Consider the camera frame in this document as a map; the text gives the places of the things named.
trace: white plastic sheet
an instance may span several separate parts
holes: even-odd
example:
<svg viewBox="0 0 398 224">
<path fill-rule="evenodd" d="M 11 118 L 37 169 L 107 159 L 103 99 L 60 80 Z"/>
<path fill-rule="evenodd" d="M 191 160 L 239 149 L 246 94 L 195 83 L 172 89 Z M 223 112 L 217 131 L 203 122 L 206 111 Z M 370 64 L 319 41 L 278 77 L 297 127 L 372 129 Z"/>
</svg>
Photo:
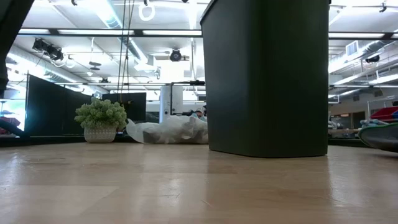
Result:
<svg viewBox="0 0 398 224">
<path fill-rule="evenodd" d="M 161 124 L 128 121 L 128 135 L 141 143 L 208 144 L 207 122 L 193 116 L 171 116 Z"/>
</svg>

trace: green succulent plant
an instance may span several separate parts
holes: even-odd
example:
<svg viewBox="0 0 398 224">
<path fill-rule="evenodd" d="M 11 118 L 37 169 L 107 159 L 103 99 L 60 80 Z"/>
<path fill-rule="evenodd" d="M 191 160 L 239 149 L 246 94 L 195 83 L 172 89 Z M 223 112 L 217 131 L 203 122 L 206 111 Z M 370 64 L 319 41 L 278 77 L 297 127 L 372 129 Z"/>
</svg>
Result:
<svg viewBox="0 0 398 224">
<path fill-rule="evenodd" d="M 91 104 L 84 104 L 76 109 L 75 121 L 79 122 L 82 128 L 108 128 L 115 127 L 122 129 L 126 127 L 127 114 L 118 102 L 110 100 L 93 99 Z"/>
</svg>

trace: potted plant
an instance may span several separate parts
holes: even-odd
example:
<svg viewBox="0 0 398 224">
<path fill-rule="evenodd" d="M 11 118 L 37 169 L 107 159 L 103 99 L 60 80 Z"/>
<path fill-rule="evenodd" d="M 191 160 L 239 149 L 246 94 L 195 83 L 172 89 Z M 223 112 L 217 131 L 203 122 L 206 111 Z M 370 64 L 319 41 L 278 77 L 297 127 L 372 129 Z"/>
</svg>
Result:
<svg viewBox="0 0 398 224">
<path fill-rule="evenodd" d="M 76 109 L 75 121 L 85 129 L 85 139 L 90 143 L 111 143 L 116 128 L 126 127 L 127 114 L 119 103 L 93 99 L 90 105 Z"/>
</svg>

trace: wooden floor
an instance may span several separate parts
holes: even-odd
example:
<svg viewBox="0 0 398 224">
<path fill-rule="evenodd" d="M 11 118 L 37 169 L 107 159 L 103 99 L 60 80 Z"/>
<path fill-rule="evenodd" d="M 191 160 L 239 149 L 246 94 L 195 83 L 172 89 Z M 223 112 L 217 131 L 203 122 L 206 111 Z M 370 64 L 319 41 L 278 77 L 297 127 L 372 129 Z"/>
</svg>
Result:
<svg viewBox="0 0 398 224">
<path fill-rule="evenodd" d="M 0 223 L 397 223 L 398 154 L 255 159 L 207 146 L 0 150 Z"/>
</svg>

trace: dark green trash can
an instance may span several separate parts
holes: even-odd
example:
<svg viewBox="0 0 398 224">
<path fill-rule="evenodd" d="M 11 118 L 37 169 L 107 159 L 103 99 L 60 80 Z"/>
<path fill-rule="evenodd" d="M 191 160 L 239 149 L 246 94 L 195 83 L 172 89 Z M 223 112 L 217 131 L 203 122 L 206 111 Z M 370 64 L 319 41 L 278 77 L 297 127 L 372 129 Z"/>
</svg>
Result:
<svg viewBox="0 0 398 224">
<path fill-rule="evenodd" d="M 329 0 L 213 0 L 201 20 L 210 149 L 327 153 Z"/>
</svg>

